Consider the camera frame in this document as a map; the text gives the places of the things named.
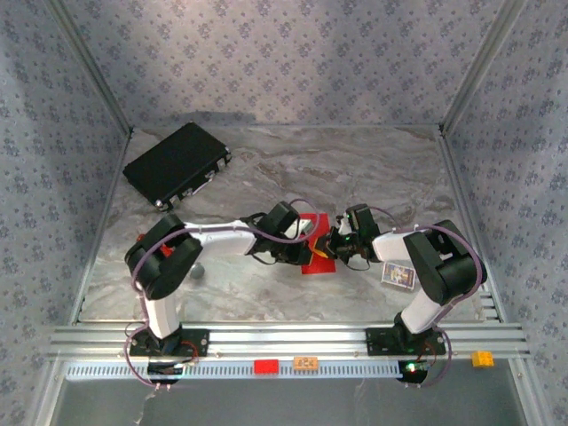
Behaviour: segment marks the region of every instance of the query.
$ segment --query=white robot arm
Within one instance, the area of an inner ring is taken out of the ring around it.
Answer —
[[[286,202],[279,203],[268,214],[228,224],[195,225],[183,223],[175,215],[166,216],[125,257],[130,271],[136,272],[138,289],[144,294],[148,327],[154,339],[166,341],[180,329],[174,292],[198,258],[202,261],[207,257],[270,252],[277,262],[298,265],[309,264],[314,251],[346,264],[355,255],[373,263],[409,260],[422,288],[395,318],[393,344],[403,348],[435,325],[452,303],[486,279],[483,264],[449,236],[461,238],[450,221],[433,226],[443,232],[419,228],[380,233],[369,207],[360,204],[347,209],[338,222],[338,227],[319,237],[310,249],[307,237],[297,239],[306,232],[309,222],[300,222],[299,214]],[[173,233],[178,236],[149,253],[151,247]],[[477,265],[482,276],[478,276]]]

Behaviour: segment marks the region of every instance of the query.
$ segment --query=small card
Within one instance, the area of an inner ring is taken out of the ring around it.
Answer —
[[[383,282],[405,288],[407,290],[414,290],[414,278],[416,271],[407,266],[399,264],[392,264],[385,262],[383,266]]]

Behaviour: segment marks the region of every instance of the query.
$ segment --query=wall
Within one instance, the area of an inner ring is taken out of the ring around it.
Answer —
[[[0,2],[0,424],[67,322],[124,136],[43,3]]]
[[[568,423],[568,5],[529,2],[450,140],[509,320]]]
[[[441,122],[500,0],[66,0],[131,124]]]

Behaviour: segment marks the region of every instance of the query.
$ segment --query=black mounting plate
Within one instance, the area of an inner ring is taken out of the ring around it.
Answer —
[[[129,354],[131,357],[193,357],[193,347],[197,350],[198,358],[207,356],[209,348],[209,330],[201,328],[182,328],[180,331],[182,344],[177,345],[170,353],[163,354],[158,342],[154,340],[150,330],[142,330],[132,337]]]
[[[150,379],[152,383],[159,384],[174,384],[177,383],[179,379],[161,379],[160,375],[177,375],[181,376],[184,373],[183,367],[173,367],[172,364],[165,362],[148,362],[148,367],[146,368],[146,373],[154,378]]]
[[[446,354],[446,346],[444,345],[442,334],[439,332],[432,332],[423,339],[416,339],[415,342],[407,343],[404,349],[400,346],[392,327],[366,328],[365,337],[367,339],[367,355],[369,357],[380,355],[419,356],[421,353],[424,356],[428,356],[432,355],[430,347],[436,352],[436,355]]]

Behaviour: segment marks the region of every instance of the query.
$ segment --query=marble surface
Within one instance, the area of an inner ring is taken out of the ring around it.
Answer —
[[[182,220],[230,221],[301,196],[331,217],[366,202],[387,209],[404,225],[450,218],[461,226],[433,126],[208,130],[232,149],[233,160],[207,187],[178,205]],[[169,133],[135,130],[125,164]],[[123,256],[161,215],[121,175],[85,294],[82,321],[139,318]],[[392,226],[388,218],[377,220],[382,230]],[[310,276],[302,275],[300,267],[264,266],[249,256],[220,257],[203,265],[205,276],[187,278],[177,291],[181,320],[391,320],[414,297],[382,284],[380,265],[354,272],[338,264],[337,273]],[[352,264],[364,265],[361,259]],[[482,316],[474,296],[448,319]]]

